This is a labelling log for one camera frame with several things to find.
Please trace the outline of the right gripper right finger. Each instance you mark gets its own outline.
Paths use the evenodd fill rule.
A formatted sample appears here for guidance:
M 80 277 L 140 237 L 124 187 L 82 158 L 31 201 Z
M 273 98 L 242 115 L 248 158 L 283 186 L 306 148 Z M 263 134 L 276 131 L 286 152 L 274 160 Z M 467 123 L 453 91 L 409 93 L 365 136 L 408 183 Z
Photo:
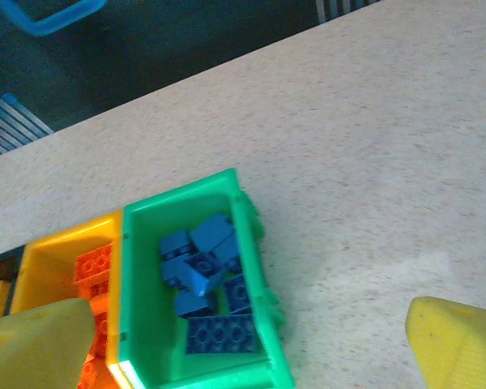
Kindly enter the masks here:
M 427 388 L 486 388 L 486 309 L 416 297 L 406 335 Z

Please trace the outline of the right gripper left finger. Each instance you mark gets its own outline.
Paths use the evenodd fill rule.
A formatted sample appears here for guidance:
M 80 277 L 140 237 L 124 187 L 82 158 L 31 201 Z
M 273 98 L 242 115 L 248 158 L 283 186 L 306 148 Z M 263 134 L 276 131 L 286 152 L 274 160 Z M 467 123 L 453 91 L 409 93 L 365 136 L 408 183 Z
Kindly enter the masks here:
M 81 298 L 1 317 L 0 388 L 76 388 L 94 336 Z

